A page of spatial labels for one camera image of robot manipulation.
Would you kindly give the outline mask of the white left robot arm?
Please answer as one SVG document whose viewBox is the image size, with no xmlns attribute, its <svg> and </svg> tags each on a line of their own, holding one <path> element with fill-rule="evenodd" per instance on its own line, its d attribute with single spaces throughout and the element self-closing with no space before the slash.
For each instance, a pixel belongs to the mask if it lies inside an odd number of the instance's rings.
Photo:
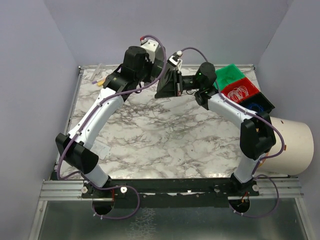
<svg viewBox="0 0 320 240">
<path fill-rule="evenodd" d="M 99 156 L 91 152 L 91 148 L 107 120 L 131 92 L 142 82 L 151 82 L 155 58 L 162 55 L 159 45 L 153 42 L 130 46 L 125 51 L 122 64 L 105 78 L 103 88 L 89 111 L 67 134 L 57 135 L 59 166 L 66 161 L 97 187 L 107 183 L 109 176 L 99 166 Z"/>
</svg>

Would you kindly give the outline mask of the black cable spool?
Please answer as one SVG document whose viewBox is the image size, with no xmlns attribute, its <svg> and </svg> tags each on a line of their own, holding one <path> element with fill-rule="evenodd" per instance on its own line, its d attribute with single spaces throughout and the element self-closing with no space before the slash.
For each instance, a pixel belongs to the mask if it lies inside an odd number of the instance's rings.
<svg viewBox="0 0 320 240">
<path fill-rule="evenodd" d="M 153 82 L 159 76 L 166 61 L 167 61 L 166 49 L 160 46 L 156 51 L 155 59 L 152 64 L 151 73 L 150 73 L 151 82 Z"/>
</svg>

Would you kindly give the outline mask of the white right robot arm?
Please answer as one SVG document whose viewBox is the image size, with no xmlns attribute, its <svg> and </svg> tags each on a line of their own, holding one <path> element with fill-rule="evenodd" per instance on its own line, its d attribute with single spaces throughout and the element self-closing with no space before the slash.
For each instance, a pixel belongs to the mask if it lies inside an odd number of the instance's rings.
<svg viewBox="0 0 320 240">
<path fill-rule="evenodd" d="M 223 116 L 239 128 L 242 157 L 230 180 L 238 188 L 250 183 L 259 162 L 276 143 L 269 114 L 249 110 L 218 92 L 212 63 L 202 63 L 196 74 L 189 76 L 182 76 L 178 67 L 171 63 L 167 63 L 163 70 L 154 96 L 156 99 L 179 97 L 183 91 L 195 90 L 194 97 L 199 106 Z"/>
</svg>

